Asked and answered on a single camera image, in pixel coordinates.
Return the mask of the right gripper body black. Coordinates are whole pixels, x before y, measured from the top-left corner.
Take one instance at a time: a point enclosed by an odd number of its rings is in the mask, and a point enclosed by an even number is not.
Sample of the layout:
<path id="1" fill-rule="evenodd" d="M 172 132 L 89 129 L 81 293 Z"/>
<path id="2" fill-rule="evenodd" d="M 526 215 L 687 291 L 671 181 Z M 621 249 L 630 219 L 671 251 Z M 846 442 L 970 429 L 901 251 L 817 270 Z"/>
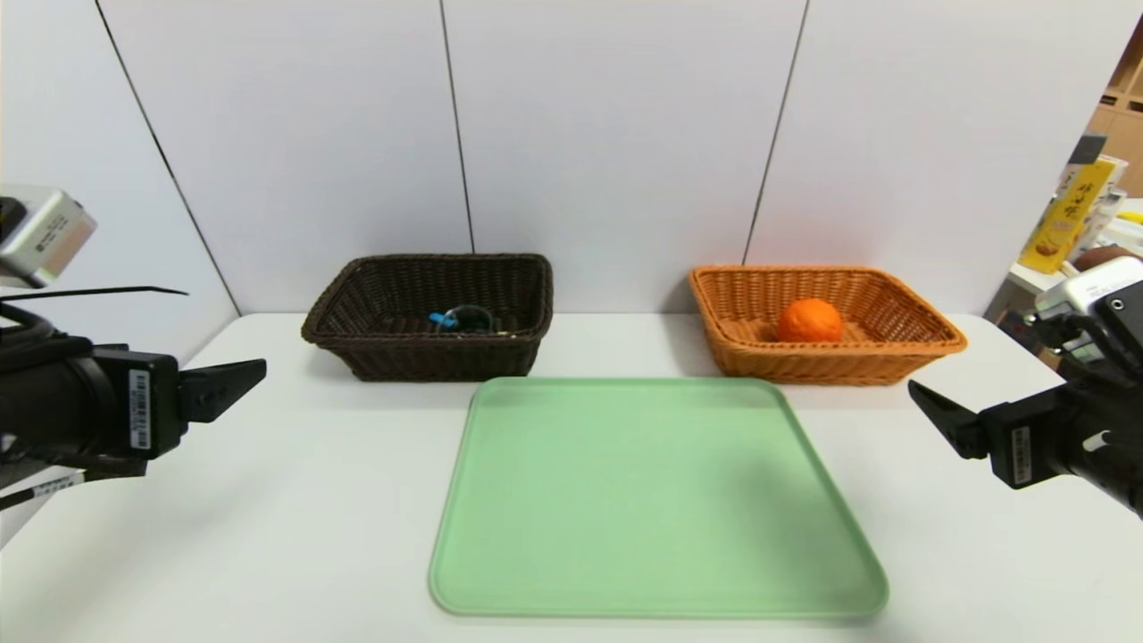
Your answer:
<path id="1" fill-rule="evenodd" d="M 1068 381 L 980 412 L 997 479 L 1024 489 L 1077 476 L 1142 515 L 1140 384 Z"/>

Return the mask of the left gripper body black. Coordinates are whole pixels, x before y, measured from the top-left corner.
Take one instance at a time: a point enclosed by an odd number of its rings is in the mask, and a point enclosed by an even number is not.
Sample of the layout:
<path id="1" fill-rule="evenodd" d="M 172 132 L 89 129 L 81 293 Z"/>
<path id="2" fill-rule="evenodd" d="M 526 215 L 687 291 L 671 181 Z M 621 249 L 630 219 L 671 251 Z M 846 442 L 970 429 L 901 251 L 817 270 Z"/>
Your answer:
<path id="1" fill-rule="evenodd" d="M 154 460 L 179 444 L 179 363 L 94 347 L 3 371 L 3 434 L 29 455 Z"/>

